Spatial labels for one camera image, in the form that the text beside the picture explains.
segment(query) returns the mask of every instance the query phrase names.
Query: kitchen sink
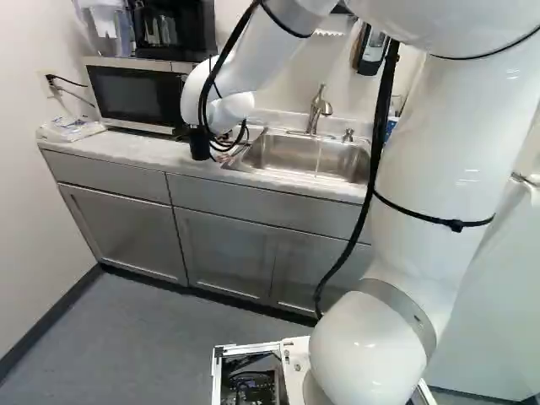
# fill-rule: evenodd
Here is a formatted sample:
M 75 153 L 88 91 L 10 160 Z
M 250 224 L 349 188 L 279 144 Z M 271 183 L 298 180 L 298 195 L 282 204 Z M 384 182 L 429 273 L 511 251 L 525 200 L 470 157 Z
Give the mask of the kitchen sink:
M 364 184 L 370 142 L 341 142 L 311 135 L 264 132 L 223 168 L 300 181 Z

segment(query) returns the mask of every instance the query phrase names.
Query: silver metal band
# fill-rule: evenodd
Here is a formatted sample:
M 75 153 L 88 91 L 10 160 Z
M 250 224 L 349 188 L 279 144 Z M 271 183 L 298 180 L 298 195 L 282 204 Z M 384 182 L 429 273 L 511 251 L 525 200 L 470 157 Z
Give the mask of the silver metal band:
M 305 9 L 296 0 L 266 0 L 265 4 L 283 25 L 301 35 L 313 34 L 323 19 Z
M 397 312 L 418 336 L 429 361 L 437 347 L 437 334 L 428 316 L 416 302 L 400 289 L 376 278 L 362 278 L 356 290 L 377 298 Z

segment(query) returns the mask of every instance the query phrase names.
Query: gray carpet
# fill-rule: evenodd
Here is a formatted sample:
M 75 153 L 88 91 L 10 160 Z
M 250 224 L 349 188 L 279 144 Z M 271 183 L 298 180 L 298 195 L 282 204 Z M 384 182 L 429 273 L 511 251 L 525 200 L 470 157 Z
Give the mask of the gray carpet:
M 106 274 L 8 376 L 0 404 L 206 405 L 214 345 L 309 333 Z

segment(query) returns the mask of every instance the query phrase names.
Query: wall outlet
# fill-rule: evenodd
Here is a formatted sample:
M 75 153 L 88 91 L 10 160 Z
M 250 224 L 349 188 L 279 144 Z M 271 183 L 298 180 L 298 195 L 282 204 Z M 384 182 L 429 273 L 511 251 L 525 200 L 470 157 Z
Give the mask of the wall outlet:
M 56 74 L 56 72 L 52 70 L 38 70 L 37 76 L 40 80 L 40 86 L 41 91 L 43 91 L 43 94 L 47 99 L 50 99 L 52 97 L 56 97 L 56 93 L 53 91 L 52 87 L 49 85 L 49 81 L 46 78 L 47 74 Z

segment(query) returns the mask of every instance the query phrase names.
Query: cabinet door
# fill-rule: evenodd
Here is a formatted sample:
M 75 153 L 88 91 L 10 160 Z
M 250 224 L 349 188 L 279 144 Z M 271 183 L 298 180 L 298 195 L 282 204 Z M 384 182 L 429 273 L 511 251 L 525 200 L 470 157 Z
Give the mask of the cabinet door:
M 293 311 L 313 314 L 315 288 L 346 245 L 344 240 L 282 230 L 274 265 L 272 302 Z M 371 258 L 371 246 L 357 244 L 349 259 L 327 283 L 321 297 L 323 311 L 354 289 Z
M 276 230 L 175 208 L 190 284 L 265 302 L 270 295 Z
M 172 207 L 59 185 L 96 258 L 187 285 Z

